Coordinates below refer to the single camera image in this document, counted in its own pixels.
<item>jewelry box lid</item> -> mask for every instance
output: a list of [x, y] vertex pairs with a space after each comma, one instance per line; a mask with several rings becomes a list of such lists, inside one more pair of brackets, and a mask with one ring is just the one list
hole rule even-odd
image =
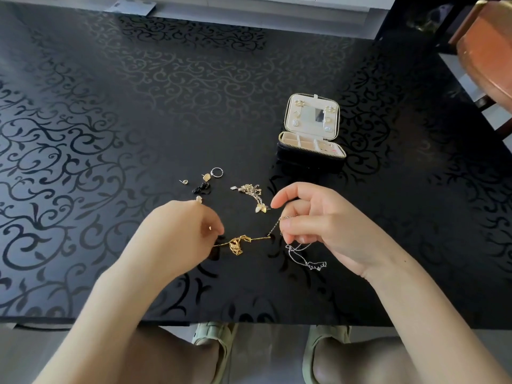
[[339, 105], [316, 94], [292, 94], [286, 106], [284, 125], [292, 133], [334, 140], [339, 131]]

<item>left hand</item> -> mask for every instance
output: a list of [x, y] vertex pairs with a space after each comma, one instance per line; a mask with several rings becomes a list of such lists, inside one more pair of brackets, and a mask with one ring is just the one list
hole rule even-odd
[[127, 267], [141, 284], [162, 290], [205, 260], [221, 234], [224, 226], [209, 207], [170, 201], [142, 221], [113, 268]]

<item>zipper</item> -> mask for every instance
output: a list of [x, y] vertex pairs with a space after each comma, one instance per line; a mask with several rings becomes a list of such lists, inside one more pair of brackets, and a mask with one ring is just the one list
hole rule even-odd
[[345, 154], [345, 156], [337, 156], [337, 155], [335, 155], [335, 154], [326, 154], [325, 152], [321, 152], [321, 151], [317, 151], [317, 150], [312, 151], [312, 150], [307, 149], [307, 148], [298, 147], [298, 146], [296, 146], [296, 145], [291, 145], [291, 144], [285, 143], [285, 142], [283, 141], [283, 138], [282, 138], [282, 137], [283, 137], [283, 133], [284, 133], [284, 132], [281, 132], [281, 133], [279, 134], [279, 138], [278, 138], [278, 139], [279, 139], [279, 142], [280, 142], [281, 144], [287, 145], [288, 147], [292, 147], [292, 148], [296, 148], [296, 149], [302, 149], [302, 150], [307, 151], [307, 152], [313, 152], [313, 153], [316, 153], [316, 154], [322, 154], [322, 155], [325, 155], [325, 156], [330, 156], [330, 157], [332, 157], [332, 158], [344, 159], [344, 158], [346, 158], [346, 157], [347, 157], [347, 154], [345, 153], [345, 151], [344, 151], [344, 150], [343, 150], [343, 148], [341, 148], [341, 147], [339, 147], [339, 148], [342, 150], [342, 152]]
[[[285, 129], [288, 131], [288, 132], [291, 132], [291, 133], [295, 133], [293, 130], [291, 129], [288, 129], [286, 127], [286, 122], [288, 121], [288, 115], [290, 114], [290, 101], [291, 101], [291, 98], [296, 95], [296, 94], [299, 94], [301, 96], [306, 96], [306, 97], [314, 97], [313, 94], [306, 94], [306, 93], [293, 93], [290, 98], [288, 99], [288, 103], [286, 104], [286, 113], [285, 113], [285, 121], [284, 121], [284, 127]], [[320, 98], [321, 100], [326, 100], [326, 101], [331, 101], [331, 102], [334, 102], [336, 104], [336, 106], [338, 107], [338, 113], [337, 113], [337, 116], [336, 116], [336, 132], [334, 133], [336, 136], [334, 136], [332, 139], [323, 139], [323, 140], [327, 140], [327, 141], [332, 141], [334, 139], [336, 139], [338, 137], [338, 133], [339, 133], [339, 105], [336, 101], [334, 100], [331, 100], [330, 98], [326, 98], [326, 97], [320, 97], [318, 96], [318, 98]]]

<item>hand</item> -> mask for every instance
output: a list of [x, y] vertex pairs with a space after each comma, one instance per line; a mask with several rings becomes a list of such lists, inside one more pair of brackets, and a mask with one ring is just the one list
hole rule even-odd
[[143, 284], [160, 291], [205, 260], [220, 234], [224, 226], [209, 207], [170, 201], [142, 221], [116, 264], [135, 270]]
[[287, 244], [320, 241], [350, 271], [365, 276], [369, 267], [409, 256], [386, 232], [336, 191], [311, 183], [293, 183], [270, 206], [288, 203], [279, 226]]

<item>jewelry box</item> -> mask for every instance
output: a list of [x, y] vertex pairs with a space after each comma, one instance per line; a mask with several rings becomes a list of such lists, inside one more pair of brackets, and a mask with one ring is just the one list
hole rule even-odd
[[347, 154], [338, 137], [339, 105], [316, 94], [293, 94], [278, 138], [278, 159], [308, 168], [339, 172]]

